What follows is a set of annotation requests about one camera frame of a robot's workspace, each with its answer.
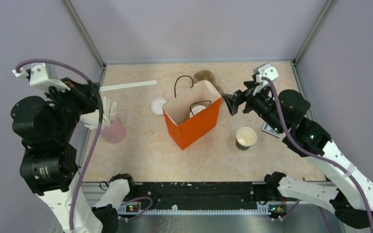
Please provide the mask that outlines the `white plastic cup lid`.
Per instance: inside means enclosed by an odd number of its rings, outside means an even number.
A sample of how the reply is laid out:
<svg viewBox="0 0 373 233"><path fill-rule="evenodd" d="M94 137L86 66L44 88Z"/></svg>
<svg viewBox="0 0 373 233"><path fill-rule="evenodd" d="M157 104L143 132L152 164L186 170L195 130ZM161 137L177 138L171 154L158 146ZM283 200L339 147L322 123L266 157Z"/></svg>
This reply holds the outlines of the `white plastic cup lid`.
<svg viewBox="0 0 373 233"><path fill-rule="evenodd" d="M190 107L190 112L189 112L189 117L192 118L197 113L199 113L200 111L205 110L205 109L206 109L206 106L204 106L204 105L191 106Z"/></svg>

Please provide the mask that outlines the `orange paper bag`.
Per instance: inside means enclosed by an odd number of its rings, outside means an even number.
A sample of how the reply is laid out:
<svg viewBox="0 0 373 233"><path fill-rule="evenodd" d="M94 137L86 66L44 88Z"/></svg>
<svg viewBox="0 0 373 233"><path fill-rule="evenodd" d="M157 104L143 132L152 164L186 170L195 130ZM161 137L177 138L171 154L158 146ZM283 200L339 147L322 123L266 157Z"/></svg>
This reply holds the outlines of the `orange paper bag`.
<svg viewBox="0 0 373 233"><path fill-rule="evenodd" d="M191 85L177 92L177 83L184 77L191 79ZM174 97L162 109L168 133L181 150L216 126L220 105L221 95L211 82L202 80L195 83L188 75L176 79Z"/></svg>

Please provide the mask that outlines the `white paper-wrapped straw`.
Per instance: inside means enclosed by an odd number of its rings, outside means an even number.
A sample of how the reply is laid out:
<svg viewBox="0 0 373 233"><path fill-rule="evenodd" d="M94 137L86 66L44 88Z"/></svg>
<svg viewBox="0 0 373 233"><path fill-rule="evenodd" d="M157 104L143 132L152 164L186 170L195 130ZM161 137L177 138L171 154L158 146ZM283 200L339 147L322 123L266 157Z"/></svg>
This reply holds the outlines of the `white paper-wrapped straw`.
<svg viewBox="0 0 373 233"><path fill-rule="evenodd" d="M157 81L156 80L151 80L151 81L144 81L144 82L108 85L108 86L102 86L100 88L100 92L126 89L126 88L133 88L133 87L146 86L146 85L153 85L153 84L157 84Z"/></svg>

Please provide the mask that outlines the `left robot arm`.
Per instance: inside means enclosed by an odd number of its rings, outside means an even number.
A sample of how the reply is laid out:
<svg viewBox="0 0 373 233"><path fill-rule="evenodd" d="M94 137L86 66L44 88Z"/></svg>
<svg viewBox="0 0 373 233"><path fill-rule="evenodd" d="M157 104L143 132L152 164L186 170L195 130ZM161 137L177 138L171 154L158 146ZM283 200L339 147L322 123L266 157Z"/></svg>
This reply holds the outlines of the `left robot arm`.
<svg viewBox="0 0 373 233"><path fill-rule="evenodd" d="M46 98L29 96L11 110L12 129L25 148L20 175L51 209L66 233L115 233L122 200L132 200L136 187L130 175L116 176L109 191L90 206L80 188L76 149L70 139L82 114L93 113L100 105L99 84L80 84L69 78L67 90L51 86Z"/></svg>

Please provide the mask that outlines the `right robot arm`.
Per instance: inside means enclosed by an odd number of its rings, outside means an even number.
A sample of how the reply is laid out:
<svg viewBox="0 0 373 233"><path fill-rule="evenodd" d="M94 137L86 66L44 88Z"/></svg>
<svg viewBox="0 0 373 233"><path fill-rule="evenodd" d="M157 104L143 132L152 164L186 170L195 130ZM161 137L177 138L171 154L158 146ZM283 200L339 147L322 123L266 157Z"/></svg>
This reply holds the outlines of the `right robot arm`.
<svg viewBox="0 0 373 233"><path fill-rule="evenodd" d="M277 133L284 133L288 149L314 164L333 183L313 185L282 172L265 176L265 200L293 198L333 213L342 223L373 232L373 182L339 150L330 134L306 117L310 103L295 90L277 92L273 83L246 81L246 90L223 94L230 114L244 104Z"/></svg>

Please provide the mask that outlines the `cardboard cup carrier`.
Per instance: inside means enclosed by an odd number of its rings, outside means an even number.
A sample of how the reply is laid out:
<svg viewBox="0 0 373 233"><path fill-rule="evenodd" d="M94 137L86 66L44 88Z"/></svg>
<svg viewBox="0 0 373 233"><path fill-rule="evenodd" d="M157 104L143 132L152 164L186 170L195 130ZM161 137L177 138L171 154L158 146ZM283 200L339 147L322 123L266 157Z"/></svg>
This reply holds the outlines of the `cardboard cup carrier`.
<svg viewBox="0 0 373 233"><path fill-rule="evenodd" d="M223 89L216 83L215 75L210 70L201 70L193 75L194 83L198 83L202 80L209 81L216 90L222 95L224 94Z"/></svg>

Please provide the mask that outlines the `blue playing card box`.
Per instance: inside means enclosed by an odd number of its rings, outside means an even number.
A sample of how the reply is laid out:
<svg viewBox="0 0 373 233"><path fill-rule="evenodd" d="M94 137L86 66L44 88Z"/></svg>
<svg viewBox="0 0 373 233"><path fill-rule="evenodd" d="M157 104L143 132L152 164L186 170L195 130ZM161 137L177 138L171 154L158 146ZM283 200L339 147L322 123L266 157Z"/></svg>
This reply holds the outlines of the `blue playing card box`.
<svg viewBox="0 0 373 233"><path fill-rule="evenodd" d="M262 131L269 134L269 135L272 135L276 138L280 138L281 134L280 133L277 133L273 128L271 128L267 123L264 123L263 127L262 127Z"/></svg>

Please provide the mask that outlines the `pink holder cup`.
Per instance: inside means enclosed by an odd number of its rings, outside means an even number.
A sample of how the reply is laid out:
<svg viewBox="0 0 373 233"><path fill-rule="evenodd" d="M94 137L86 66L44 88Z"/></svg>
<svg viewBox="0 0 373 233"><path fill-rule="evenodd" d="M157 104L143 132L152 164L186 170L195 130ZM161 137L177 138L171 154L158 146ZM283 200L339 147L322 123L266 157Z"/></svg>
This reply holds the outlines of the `pink holder cup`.
<svg viewBox="0 0 373 233"><path fill-rule="evenodd" d="M108 143L118 144L125 139L126 129L121 120L116 117L109 127L101 129L101 135Z"/></svg>

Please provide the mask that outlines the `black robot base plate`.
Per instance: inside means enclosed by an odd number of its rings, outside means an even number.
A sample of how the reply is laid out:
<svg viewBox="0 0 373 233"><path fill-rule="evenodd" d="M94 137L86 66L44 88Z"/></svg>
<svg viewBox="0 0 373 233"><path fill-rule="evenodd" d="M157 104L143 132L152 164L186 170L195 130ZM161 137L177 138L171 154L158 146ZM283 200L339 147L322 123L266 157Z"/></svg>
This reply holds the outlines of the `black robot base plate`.
<svg viewBox="0 0 373 233"><path fill-rule="evenodd" d="M291 201L263 182L143 182L130 185L125 201L152 199L150 210L254 210L267 204Z"/></svg>

